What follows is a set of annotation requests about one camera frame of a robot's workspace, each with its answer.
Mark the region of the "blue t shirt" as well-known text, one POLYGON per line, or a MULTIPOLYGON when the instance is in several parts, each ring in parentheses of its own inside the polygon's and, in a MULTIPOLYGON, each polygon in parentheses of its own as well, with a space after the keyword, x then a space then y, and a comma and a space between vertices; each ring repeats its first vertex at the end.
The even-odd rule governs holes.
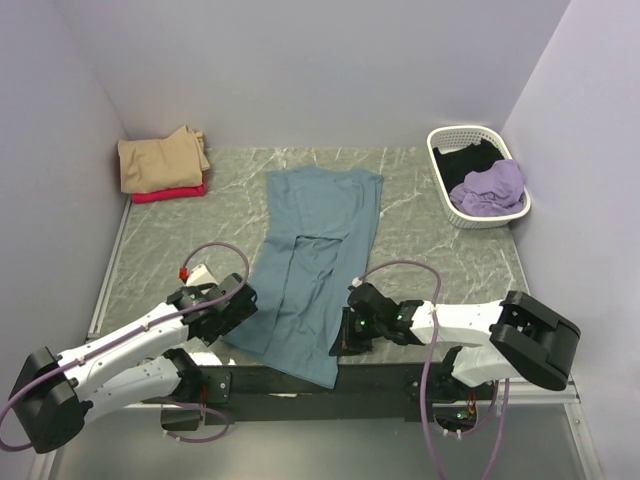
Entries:
POLYGON ((249 280, 258 311, 225 343, 278 371, 333 388, 329 355, 351 281, 378 227, 382 175, 304 166, 267 175, 268 229, 249 280))

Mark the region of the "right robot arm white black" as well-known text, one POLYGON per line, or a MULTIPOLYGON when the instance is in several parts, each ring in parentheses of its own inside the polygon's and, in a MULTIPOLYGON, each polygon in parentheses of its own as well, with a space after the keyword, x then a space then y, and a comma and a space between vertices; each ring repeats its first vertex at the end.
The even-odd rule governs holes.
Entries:
POLYGON ((511 378, 564 390, 580 337, 573 322, 521 291, 480 304, 396 303, 363 283, 350 289, 329 353, 365 354, 377 338, 400 346, 447 344, 445 357, 428 367, 426 398, 451 404, 511 378))

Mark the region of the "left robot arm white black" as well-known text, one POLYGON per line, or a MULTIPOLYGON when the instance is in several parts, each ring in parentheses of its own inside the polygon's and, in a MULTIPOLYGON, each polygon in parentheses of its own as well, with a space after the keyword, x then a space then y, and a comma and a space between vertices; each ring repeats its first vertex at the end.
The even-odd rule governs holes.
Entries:
POLYGON ((151 311, 59 354, 43 347, 25 360, 5 412, 13 412, 39 454, 72 440, 90 422, 146 400, 203 402, 201 368, 182 348, 210 345, 257 311, 257 294, 237 273, 222 283, 183 286, 151 311))

